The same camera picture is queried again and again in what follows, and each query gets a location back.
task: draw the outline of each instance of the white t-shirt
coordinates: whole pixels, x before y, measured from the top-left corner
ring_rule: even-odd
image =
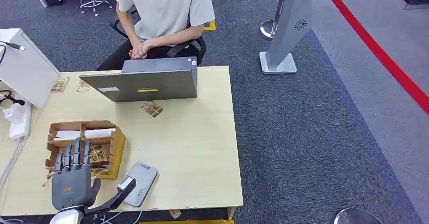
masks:
[[[136,34],[148,39],[169,35],[215,19],[211,0],[116,0],[119,10],[126,12],[133,5],[141,20],[135,24]]]

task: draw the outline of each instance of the chair armrest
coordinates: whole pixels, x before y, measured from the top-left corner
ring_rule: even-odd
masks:
[[[137,12],[137,9],[134,9],[133,11],[130,12],[130,14],[132,15],[136,12]],[[128,36],[118,28],[119,22],[120,21],[119,21],[118,17],[115,16],[114,20],[110,21],[110,27],[112,27],[116,32],[118,32],[119,34],[121,34],[125,38],[128,38]]]
[[[200,65],[202,62],[202,58],[204,57],[205,51],[207,49],[207,47],[205,45],[205,41],[202,38],[202,36],[198,39],[189,40],[189,41],[175,45],[174,47],[172,47],[167,52],[167,57],[175,57],[180,51],[182,51],[186,46],[192,44],[194,41],[196,41],[201,47],[200,53],[197,56],[197,63],[198,63],[198,65]]]

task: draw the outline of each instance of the stanchion base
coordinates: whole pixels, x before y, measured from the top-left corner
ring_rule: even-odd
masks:
[[[261,23],[259,29],[261,30],[262,37],[272,40],[274,35],[271,33],[273,30],[274,20],[267,20]]]
[[[270,70],[267,64],[267,52],[259,52],[259,59],[261,61],[262,73],[263,74],[292,74],[296,73],[295,61],[291,53],[287,54],[286,58],[280,63],[277,68]]]

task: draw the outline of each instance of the red line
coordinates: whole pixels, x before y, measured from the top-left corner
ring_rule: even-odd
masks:
[[[374,38],[365,30],[359,20],[350,12],[341,0],[332,0],[339,12],[356,31],[363,42],[374,53],[382,65],[396,79],[401,87],[429,115],[429,97],[405,74],[404,71],[389,57]]]

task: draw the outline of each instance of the robot finger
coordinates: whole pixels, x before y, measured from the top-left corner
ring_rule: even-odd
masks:
[[[70,165],[71,165],[71,144],[67,145],[64,151],[63,171],[70,171]]]
[[[62,165],[63,165],[63,153],[58,152],[57,159],[55,159],[55,169],[54,169],[55,173],[61,173]]]
[[[90,163],[90,140],[85,142],[85,149],[83,150],[83,165],[88,166]]]
[[[73,166],[72,170],[80,168],[80,137],[76,138],[73,143]]]

